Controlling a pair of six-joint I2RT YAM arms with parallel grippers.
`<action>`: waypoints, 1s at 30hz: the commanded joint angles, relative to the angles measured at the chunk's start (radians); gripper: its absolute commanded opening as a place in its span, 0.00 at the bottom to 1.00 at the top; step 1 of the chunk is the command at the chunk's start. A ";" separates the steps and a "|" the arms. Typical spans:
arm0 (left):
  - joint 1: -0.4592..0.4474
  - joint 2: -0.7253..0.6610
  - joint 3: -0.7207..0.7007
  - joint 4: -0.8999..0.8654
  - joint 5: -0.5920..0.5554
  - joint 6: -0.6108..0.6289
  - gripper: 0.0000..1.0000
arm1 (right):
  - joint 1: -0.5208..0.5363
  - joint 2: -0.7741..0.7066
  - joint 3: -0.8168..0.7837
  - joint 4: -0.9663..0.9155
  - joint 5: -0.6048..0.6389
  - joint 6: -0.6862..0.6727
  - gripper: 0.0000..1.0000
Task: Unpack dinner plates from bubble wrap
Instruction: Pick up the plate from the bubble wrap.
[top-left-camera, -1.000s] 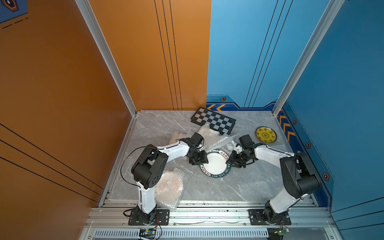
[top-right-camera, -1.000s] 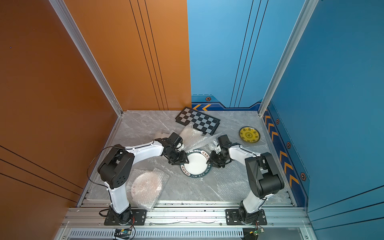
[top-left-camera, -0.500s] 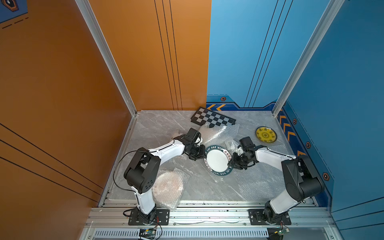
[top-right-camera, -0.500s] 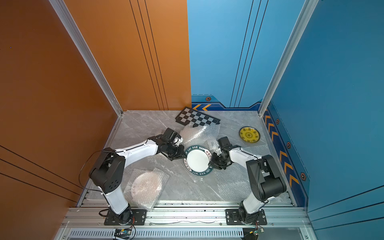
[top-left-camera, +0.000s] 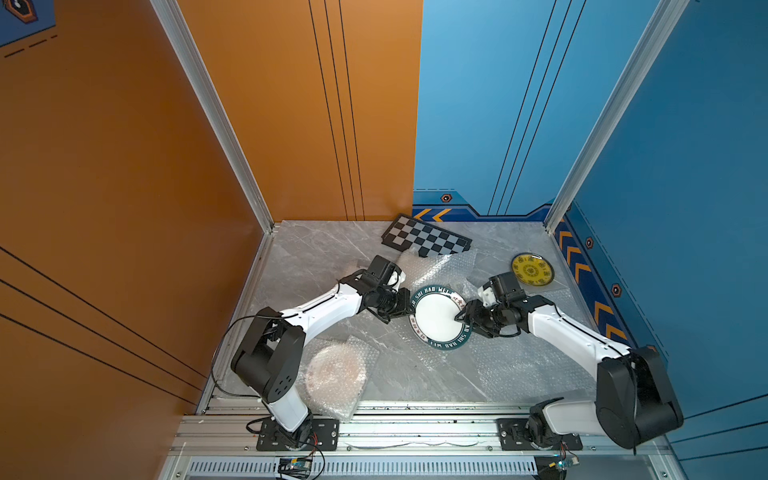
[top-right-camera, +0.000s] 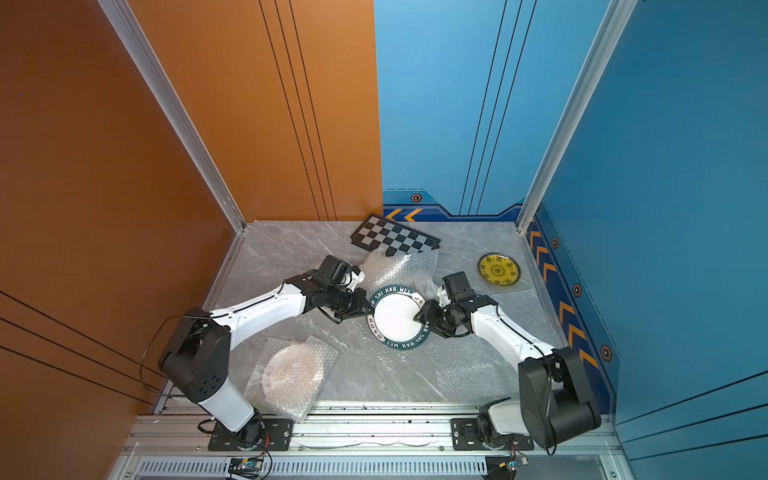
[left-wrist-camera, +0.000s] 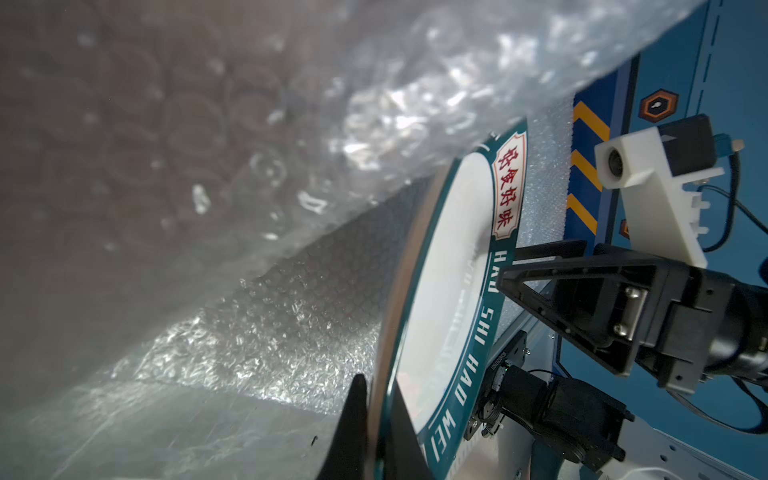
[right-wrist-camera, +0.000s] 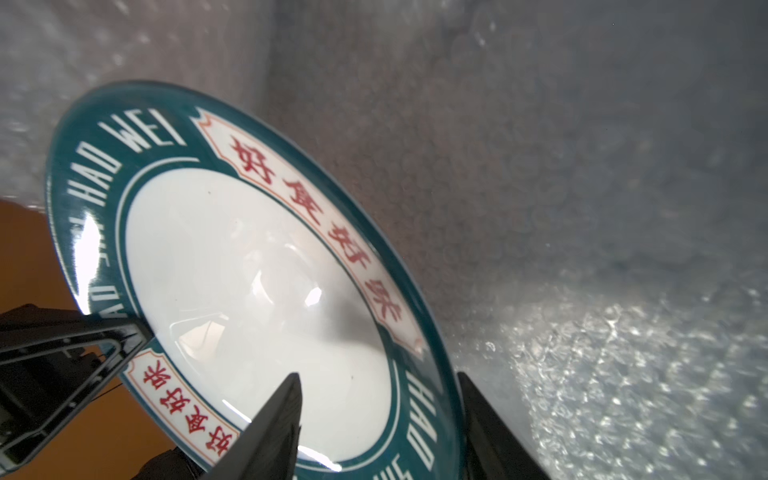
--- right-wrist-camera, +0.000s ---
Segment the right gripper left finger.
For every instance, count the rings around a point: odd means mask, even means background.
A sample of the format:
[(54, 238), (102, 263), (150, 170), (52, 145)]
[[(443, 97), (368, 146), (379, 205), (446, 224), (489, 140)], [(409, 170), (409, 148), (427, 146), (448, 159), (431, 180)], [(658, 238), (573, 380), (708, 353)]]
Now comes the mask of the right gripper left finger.
[(203, 479), (292, 479), (302, 403), (300, 375), (290, 373)]

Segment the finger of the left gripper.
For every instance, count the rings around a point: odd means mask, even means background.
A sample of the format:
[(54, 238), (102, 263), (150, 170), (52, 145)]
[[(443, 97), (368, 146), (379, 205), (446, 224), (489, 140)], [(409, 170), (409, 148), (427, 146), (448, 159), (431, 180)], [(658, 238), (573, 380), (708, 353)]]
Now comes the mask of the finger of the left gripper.
[(153, 339), (128, 316), (22, 305), (1, 315), (1, 472), (28, 464)]

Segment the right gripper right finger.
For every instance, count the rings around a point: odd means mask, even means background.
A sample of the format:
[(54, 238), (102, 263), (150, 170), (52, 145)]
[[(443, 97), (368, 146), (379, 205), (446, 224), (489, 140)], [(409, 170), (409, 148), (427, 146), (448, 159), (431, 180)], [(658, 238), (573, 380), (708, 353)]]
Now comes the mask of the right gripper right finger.
[(548, 480), (549, 475), (514, 436), (470, 377), (459, 372), (457, 378), (465, 417), (463, 478)]

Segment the bubble white blue plate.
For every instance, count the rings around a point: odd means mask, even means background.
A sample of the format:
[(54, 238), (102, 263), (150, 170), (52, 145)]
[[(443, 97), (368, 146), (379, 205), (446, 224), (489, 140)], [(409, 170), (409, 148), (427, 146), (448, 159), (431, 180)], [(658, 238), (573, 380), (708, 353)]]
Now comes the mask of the bubble white blue plate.
[(45, 196), (79, 309), (148, 324), (123, 382), (200, 467), (297, 373), (296, 478), (462, 476), (462, 401), (421, 292), (269, 125), (174, 85), (107, 85), (59, 121)]

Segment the bubble wrap of green plate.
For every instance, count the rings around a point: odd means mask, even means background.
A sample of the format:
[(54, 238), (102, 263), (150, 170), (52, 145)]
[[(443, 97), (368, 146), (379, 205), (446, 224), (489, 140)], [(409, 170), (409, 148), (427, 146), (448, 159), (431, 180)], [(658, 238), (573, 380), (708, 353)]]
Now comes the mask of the bubble wrap of green plate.
[(552, 477), (766, 477), (765, 2), (5, 1), (2, 197), (127, 79), (333, 175)]

